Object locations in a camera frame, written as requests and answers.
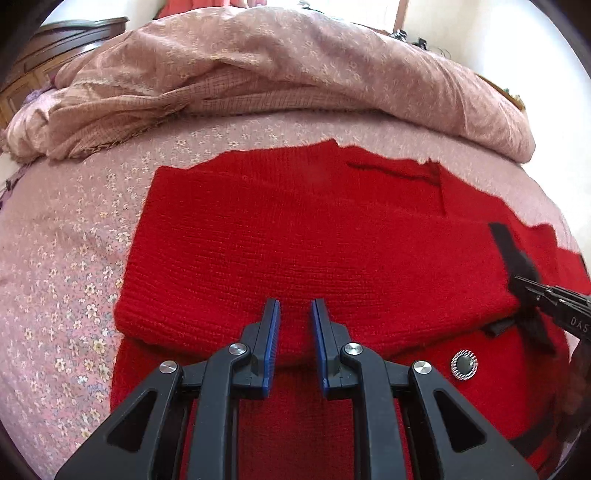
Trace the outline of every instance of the pink blanket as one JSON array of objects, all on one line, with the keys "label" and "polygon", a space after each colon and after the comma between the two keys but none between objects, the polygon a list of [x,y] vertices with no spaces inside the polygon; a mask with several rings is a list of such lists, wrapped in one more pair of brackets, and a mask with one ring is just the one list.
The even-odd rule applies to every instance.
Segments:
[{"label": "pink blanket", "polygon": [[205,8],[156,20],[64,66],[6,144],[24,160],[86,157],[172,113],[378,109],[517,162],[526,117],[471,70],[367,28],[296,9]]}]

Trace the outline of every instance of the wooden furniture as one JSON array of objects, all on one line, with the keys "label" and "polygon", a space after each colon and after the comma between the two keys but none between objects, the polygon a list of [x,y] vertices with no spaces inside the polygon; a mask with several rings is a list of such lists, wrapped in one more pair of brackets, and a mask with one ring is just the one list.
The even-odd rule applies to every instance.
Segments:
[{"label": "wooden furniture", "polygon": [[5,128],[25,98],[50,81],[64,63],[125,31],[127,17],[68,20],[42,26],[0,85],[0,128]]},{"label": "wooden furniture", "polygon": [[513,105],[515,105],[515,107],[517,107],[517,109],[520,112],[525,112],[525,103],[523,102],[523,100],[521,99],[521,97],[519,95],[511,95],[509,93],[509,90],[508,89],[507,90],[503,90],[496,83],[492,83],[489,79],[483,77],[479,73],[477,73],[477,75],[482,80],[484,80],[486,83],[488,83],[491,87],[493,87],[497,92],[499,92],[503,97],[505,97],[507,100],[509,100]]}]

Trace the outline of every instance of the floral pattern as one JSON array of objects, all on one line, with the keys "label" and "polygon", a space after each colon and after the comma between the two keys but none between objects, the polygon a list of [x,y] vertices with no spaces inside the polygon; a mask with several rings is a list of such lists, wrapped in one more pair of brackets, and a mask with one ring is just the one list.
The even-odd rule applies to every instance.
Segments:
[{"label": "floral pattern", "polygon": [[173,15],[76,57],[54,84],[6,130],[22,160],[83,158],[180,111],[374,108],[520,163],[535,150],[527,117],[470,69],[303,9]]},{"label": "floral pattern", "polygon": [[577,249],[560,211],[520,167],[378,113],[175,119],[82,162],[41,160],[0,212],[0,420],[41,478],[53,478],[109,414],[121,340],[113,305],[155,169],[328,138],[438,160],[525,223],[552,224],[561,246]]}]

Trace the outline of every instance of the white wall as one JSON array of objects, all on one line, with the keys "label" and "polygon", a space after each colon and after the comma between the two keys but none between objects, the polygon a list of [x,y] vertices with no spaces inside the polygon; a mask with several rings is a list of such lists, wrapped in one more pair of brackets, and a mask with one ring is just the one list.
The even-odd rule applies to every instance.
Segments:
[{"label": "white wall", "polygon": [[151,21],[165,0],[64,0],[43,22],[127,17],[127,30]]},{"label": "white wall", "polygon": [[524,168],[591,264],[591,79],[558,29],[529,0],[410,0],[405,28],[521,95],[537,144]]},{"label": "white wall", "polygon": [[[308,0],[311,7],[334,18],[368,27],[394,30],[400,0]],[[298,0],[267,0],[271,7],[298,8]]]}]

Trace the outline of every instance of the red knitted fabric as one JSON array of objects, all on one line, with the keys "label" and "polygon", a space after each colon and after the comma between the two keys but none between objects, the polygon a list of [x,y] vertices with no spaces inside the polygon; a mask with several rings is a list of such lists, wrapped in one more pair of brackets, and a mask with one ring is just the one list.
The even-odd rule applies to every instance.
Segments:
[{"label": "red knitted fabric", "polygon": [[[241,402],[241,478],[295,479],[303,469],[353,478],[350,404],[322,400],[313,366],[308,310],[321,297],[355,341],[400,363],[430,361],[515,438],[560,395],[568,350],[548,319],[556,356],[538,353],[515,328],[496,339],[479,330],[518,307],[489,222],[509,226],[544,282],[590,291],[579,257],[557,247],[551,227],[526,227],[436,163],[331,141],[160,168],[115,308],[125,339],[111,404],[162,360],[194,362],[237,340],[277,297],[278,368],[267,401]],[[479,360],[466,382],[450,375],[461,349]],[[542,445],[534,467],[555,446]]]},{"label": "red knitted fabric", "polygon": [[[252,6],[266,4],[267,0],[255,0]],[[181,14],[196,8],[228,6],[246,8],[247,2],[246,0],[168,0],[162,10],[158,12],[158,18]]]}]

